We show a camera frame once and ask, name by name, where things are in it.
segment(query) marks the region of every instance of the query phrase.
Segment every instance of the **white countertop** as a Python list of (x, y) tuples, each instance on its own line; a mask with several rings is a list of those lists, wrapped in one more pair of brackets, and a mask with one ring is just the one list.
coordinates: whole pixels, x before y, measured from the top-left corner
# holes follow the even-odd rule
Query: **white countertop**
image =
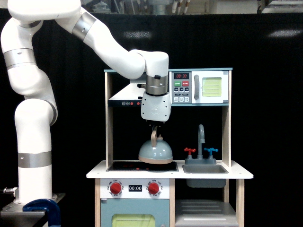
[(178, 166), (178, 172), (166, 171), (166, 172), (148, 172), (148, 171), (119, 171), (119, 172), (106, 172), (106, 162), (101, 161), (95, 168), (93, 168), (88, 174), (87, 178), (172, 178), (172, 179), (252, 179), (253, 174), (244, 169), (235, 161), (232, 161), (232, 166), (228, 167), (221, 160), (217, 160), (217, 165), (222, 165), (227, 171), (227, 174), (186, 174), (183, 171), (182, 166), (184, 161), (175, 161)]

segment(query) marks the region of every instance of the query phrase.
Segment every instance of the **timer display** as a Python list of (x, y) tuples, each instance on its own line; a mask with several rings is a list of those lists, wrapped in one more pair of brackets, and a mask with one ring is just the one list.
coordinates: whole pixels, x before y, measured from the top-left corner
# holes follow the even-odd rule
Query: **timer display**
[(175, 79), (189, 79), (189, 72), (175, 73)]
[(142, 192), (142, 185), (129, 185), (128, 191), (129, 192)]

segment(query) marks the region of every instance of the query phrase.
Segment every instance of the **red knob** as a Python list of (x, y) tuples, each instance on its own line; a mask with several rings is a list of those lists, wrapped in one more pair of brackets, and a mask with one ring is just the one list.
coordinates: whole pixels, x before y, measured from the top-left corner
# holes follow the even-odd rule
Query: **red knob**
[(113, 194), (118, 194), (119, 192), (121, 192), (121, 184), (119, 183), (113, 183), (111, 186), (110, 186), (110, 191), (113, 193)]
[(150, 194), (157, 194), (159, 192), (159, 186), (157, 183), (150, 183), (150, 185), (148, 185), (148, 192)]
[(193, 153), (196, 152), (196, 149), (185, 148), (184, 151), (185, 151), (185, 152), (188, 151), (188, 155), (191, 155), (192, 152), (193, 152)]

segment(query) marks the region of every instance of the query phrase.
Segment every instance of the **kettle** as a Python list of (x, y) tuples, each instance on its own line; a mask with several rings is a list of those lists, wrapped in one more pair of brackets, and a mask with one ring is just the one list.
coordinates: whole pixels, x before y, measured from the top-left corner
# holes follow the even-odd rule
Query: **kettle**
[(163, 137), (157, 137), (157, 126), (151, 134), (151, 139), (143, 143), (139, 151), (139, 160), (150, 164), (167, 164), (172, 162), (172, 151)]

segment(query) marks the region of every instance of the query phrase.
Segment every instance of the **stovetop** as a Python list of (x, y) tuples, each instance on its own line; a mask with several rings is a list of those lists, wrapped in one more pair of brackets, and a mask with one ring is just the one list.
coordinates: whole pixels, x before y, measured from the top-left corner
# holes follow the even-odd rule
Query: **stovetop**
[(178, 172), (176, 162), (156, 165), (145, 162), (121, 161), (114, 162), (107, 172)]

